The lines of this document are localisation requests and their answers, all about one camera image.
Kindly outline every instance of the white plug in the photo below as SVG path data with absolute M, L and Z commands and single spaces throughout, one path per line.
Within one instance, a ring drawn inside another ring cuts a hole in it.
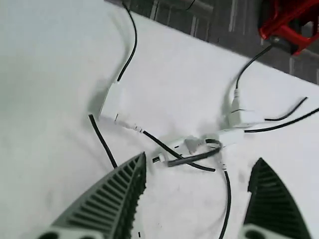
M 115 121 L 120 111 L 121 100 L 122 86 L 120 83 L 114 82 L 105 96 L 100 116 Z
M 182 157 L 189 157 L 191 156 L 186 144 L 184 143 L 184 138 L 180 138 L 178 140 L 173 141 L 168 145 L 169 148 L 174 150 L 176 153 L 178 153 Z M 175 160 L 176 157 L 162 149 L 162 152 L 159 153 L 159 160 L 160 162 L 165 162 L 165 161 L 173 161 Z
M 227 147 L 241 141 L 244 138 L 244 130 L 241 128 L 229 128 L 207 134 L 205 137 L 218 140 L 223 147 Z
M 250 110 L 247 105 L 248 104 L 240 98 L 239 89 L 235 89 L 231 113 L 228 116 L 229 124 L 232 127 L 252 127 L 265 121 L 261 115 L 254 110 Z

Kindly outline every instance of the cord connector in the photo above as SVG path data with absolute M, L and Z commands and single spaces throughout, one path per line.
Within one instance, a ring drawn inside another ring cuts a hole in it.
M 223 144 L 223 147 L 227 147 L 241 141 L 244 138 L 244 130 L 241 128 L 229 128 L 207 134 L 205 137 L 218 140 Z
M 121 100 L 121 84 L 118 82 L 112 83 L 105 96 L 100 116 L 115 121 L 120 111 Z
M 265 120 L 254 110 L 249 110 L 247 104 L 240 98 L 239 89 L 235 89 L 228 121 L 232 127 L 252 127 Z

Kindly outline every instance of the black wire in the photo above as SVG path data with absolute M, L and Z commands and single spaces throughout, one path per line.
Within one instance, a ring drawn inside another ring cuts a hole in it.
M 154 137 L 153 135 L 151 135 L 150 133 L 148 133 L 147 131 L 143 131 L 143 134 L 145 134 L 147 137 L 149 137 L 151 140 L 153 140 L 155 143 L 157 143 L 160 147 L 162 147 L 165 151 L 167 151 L 168 153 L 170 153 L 171 155 L 173 155 L 175 158 L 178 159 L 184 159 L 181 155 L 179 155 L 178 153 L 176 153 L 174 150 L 172 150 L 171 148 L 169 148 L 166 144 L 164 144 L 163 142 L 161 142 L 159 139 L 157 139 L 156 137 Z M 201 166 L 195 163 L 188 163 L 189 166 L 192 166 L 194 168 L 197 169 L 201 169 L 204 171 L 208 171 L 208 172 L 215 172 L 214 168 L 209 168 L 209 167 L 205 167 L 205 166 Z
M 286 127 L 286 126 L 289 126 L 293 123 L 297 123 L 305 118 L 308 118 L 309 116 L 312 116 L 313 114 L 319 112 L 319 108 L 311 111 L 310 113 L 304 115 L 304 116 L 301 116 L 297 119 L 294 119 L 292 121 L 289 121 L 289 122 L 286 122 L 286 123 L 283 123 L 283 124 L 280 124 L 280 125 L 277 125 L 277 126 L 274 126 L 274 127 L 269 127 L 269 128 L 257 128 L 257 129 L 246 129 L 244 130 L 245 133 L 259 133 L 259 132 L 267 132 L 267 131 L 271 131 L 271 130 L 275 130 L 275 129 L 278 129 L 278 128 L 283 128 L 283 127 Z
M 276 119 L 265 119 L 265 121 L 281 121 L 288 118 L 290 115 L 292 115 L 293 112 L 295 112 L 303 104 L 303 102 L 305 102 L 306 99 L 308 99 L 308 97 L 304 97 L 288 114 Z
M 130 12 L 129 8 L 126 6 L 126 4 L 125 4 L 124 2 L 122 2 L 122 5 L 123 5 L 123 7 L 125 8 L 125 10 L 128 12 L 128 14 L 129 14 L 129 16 L 130 16 L 130 19 L 131 19 L 131 21 L 132 21 L 132 24 L 133 24 L 133 27 L 134 27 L 135 42 L 134 42 L 134 47 L 133 47 L 133 50 L 132 50 L 132 52 L 131 52 L 131 55 L 130 55 L 130 57 L 128 58 L 127 62 L 125 63 L 124 67 L 122 68 L 122 70 L 121 70 L 121 72 L 120 72 L 120 74 L 119 74 L 119 77 L 118 77 L 118 79 L 117 79 L 117 82 L 120 81 L 120 79 L 122 78 L 122 76 L 123 76 L 123 74 L 124 74 L 126 68 L 128 67 L 129 63 L 131 62 L 131 60 L 132 60 L 132 58 L 133 58 L 133 56 L 134 56 L 134 54 L 135 54 L 135 51 L 136 51 L 136 46 L 137 46 L 137 44 L 138 44 L 138 31 L 137 31 L 137 29 L 136 29 L 134 19 L 133 19 L 132 15 L 131 15 L 131 12 Z
M 189 7 L 188 8 L 186 8 L 184 11 L 188 11 L 188 10 L 190 10 L 190 8 L 193 6 L 193 4 L 194 4 L 194 2 L 195 2 L 196 0 L 193 0 L 192 2 L 191 2 L 191 4 L 189 5 Z
M 222 149 L 222 144 L 218 140 L 210 139 L 209 143 L 216 143 L 219 145 L 219 147 L 214 149 L 214 150 L 211 150 L 207 153 L 201 153 L 201 154 L 198 154 L 195 156 L 191 156 L 191 157 L 187 157 L 187 158 L 183 158 L 183 159 L 178 158 L 176 160 L 169 161 L 169 162 L 167 162 L 168 167 L 174 167 L 174 166 L 178 166 L 181 164 L 192 163 L 192 162 L 195 162 L 195 161 L 198 161 L 201 159 L 205 159 L 205 158 L 214 156 L 215 154 L 218 154 L 220 152 L 220 150 Z
M 224 220 L 224 224 L 223 227 L 221 229 L 221 233 L 218 239 L 223 239 L 225 232 L 226 232 L 226 228 L 227 228 L 227 224 L 228 224 L 228 219 L 229 219 L 229 214 L 230 214 L 230 206 L 231 206 L 231 188 L 230 188 L 230 180 L 228 177 L 228 173 L 227 171 L 224 171 L 225 173 L 225 177 L 226 177 L 226 183 L 227 183 L 227 208 L 226 208 L 226 215 L 225 215 L 225 220 Z
M 98 138 L 99 138 L 101 144 L 103 145 L 103 147 L 104 147 L 104 149 L 105 149 L 105 151 L 106 151 L 108 157 L 110 158 L 110 161 L 111 161 L 111 164 L 112 164 L 113 168 L 116 168 L 118 165 L 116 164 L 116 161 L 115 161 L 115 159 L 114 159 L 114 157 L 113 157 L 113 155 L 112 155 L 112 153 L 111 153 L 110 148 L 108 147 L 108 145 L 107 145 L 106 142 L 104 141 L 103 136 L 101 135 L 101 133 L 100 133 L 100 131 L 99 131 L 99 128 L 98 128 L 98 126 L 97 126 L 96 123 L 95 123 L 95 120 L 94 120 L 93 115 L 89 115 L 89 118 L 90 118 L 92 127 L 93 127 L 93 129 L 94 129 L 96 135 L 98 136 Z
M 268 46 L 267 48 L 265 48 L 263 51 L 261 51 L 260 53 L 258 53 L 253 59 L 251 59 L 245 66 L 244 68 L 241 70 L 241 72 L 238 75 L 237 81 L 236 81 L 236 89 L 238 89 L 238 84 L 239 84 L 239 79 L 241 77 L 241 75 L 244 73 L 244 71 L 254 62 L 256 61 L 259 57 L 261 57 L 262 55 L 264 55 L 266 52 L 268 52 L 270 49 L 272 48 L 272 45 Z

